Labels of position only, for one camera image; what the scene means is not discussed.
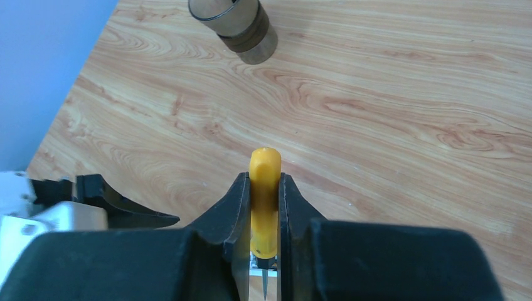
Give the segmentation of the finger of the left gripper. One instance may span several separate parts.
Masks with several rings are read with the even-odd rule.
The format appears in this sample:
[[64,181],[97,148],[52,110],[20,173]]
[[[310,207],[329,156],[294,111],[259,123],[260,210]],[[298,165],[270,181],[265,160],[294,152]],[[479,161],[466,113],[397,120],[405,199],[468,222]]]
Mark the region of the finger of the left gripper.
[[110,229],[157,229],[172,226],[179,217],[138,204],[117,192],[102,175],[77,176],[77,202],[102,208]]

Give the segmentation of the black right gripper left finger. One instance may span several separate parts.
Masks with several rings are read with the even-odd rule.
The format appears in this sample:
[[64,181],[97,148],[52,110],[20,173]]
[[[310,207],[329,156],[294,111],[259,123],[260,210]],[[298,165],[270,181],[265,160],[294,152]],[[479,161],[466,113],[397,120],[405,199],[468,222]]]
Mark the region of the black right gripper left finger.
[[250,180],[240,173],[226,194],[187,227],[189,300],[248,300]]

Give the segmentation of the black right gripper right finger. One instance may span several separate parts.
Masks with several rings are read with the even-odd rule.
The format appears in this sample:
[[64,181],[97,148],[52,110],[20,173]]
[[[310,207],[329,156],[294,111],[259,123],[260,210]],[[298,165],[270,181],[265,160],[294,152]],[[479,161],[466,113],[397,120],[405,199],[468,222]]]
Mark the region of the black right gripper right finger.
[[325,217],[281,174],[277,247],[277,299],[326,300],[327,259],[322,249]]

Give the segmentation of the small white remote control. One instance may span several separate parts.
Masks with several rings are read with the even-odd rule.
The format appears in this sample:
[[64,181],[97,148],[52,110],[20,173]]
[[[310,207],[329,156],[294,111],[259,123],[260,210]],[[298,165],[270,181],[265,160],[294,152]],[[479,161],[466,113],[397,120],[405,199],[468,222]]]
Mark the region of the small white remote control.
[[254,254],[250,254],[249,275],[254,277],[261,277],[264,275],[264,269],[259,266],[259,261],[264,261],[270,266],[268,267],[268,277],[277,278],[277,256],[268,260],[257,258]]

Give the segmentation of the yellow handled screwdriver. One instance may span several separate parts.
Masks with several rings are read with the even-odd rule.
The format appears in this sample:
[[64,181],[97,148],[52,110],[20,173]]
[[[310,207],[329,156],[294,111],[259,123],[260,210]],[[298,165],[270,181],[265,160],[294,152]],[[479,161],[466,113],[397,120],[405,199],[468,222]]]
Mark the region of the yellow handled screwdriver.
[[[251,252],[263,260],[277,256],[279,216],[279,181],[282,160],[273,148],[262,147],[252,152],[249,164],[251,204]],[[259,261],[264,269],[263,296],[267,297],[268,263]]]

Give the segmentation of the brown translucent plastic cup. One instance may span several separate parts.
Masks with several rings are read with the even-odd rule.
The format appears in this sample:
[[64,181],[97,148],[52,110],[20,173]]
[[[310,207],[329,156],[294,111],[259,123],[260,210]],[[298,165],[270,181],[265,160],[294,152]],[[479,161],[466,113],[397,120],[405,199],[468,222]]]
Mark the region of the brown translucent plastic cup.
[[246,64],[263,63],[277,48],[277,33],[259,0],[194,0],[188,8]]

